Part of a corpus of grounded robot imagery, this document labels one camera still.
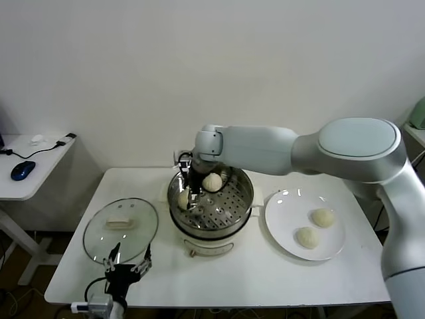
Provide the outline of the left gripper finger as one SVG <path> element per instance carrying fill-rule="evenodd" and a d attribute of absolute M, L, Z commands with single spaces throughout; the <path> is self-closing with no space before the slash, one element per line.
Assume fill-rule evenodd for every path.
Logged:
<path fill-rule="evenodd" d="M 103 266 L 106 272 L 114 271 L 115 260 L 120 250 L 120 242 L 110 251 L 107 258 L 103 258 Z"/>
<path fill-rule="evenodd" d="M 148 244 L 145 250 L 143 260 L 140 263 L 136 264 L 131 269 L 131 271 L 139 275 L 145 275 L 151 267 L 152 267 L 151 244 Z"/>

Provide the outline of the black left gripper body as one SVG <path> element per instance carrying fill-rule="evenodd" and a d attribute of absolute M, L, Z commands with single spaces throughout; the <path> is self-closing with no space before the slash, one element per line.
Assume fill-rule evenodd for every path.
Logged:
<path fill-rule="evenodd" d="M 133 270 L 135 265 L 118 264 L 105 271 L 108 282 L 106 293 L 110 295 L 126 295 L 129 287 L 140 280 L 140 273 Z"/>

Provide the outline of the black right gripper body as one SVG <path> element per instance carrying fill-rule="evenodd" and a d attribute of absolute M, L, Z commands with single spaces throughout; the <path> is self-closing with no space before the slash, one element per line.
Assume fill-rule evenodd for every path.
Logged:
<path fill-rule="evenodd" d="M 193 193 L 199 193 L 203 179 L 213 170 L 212 163 L 192 159 L 189 170 L 189 187 Z"/>

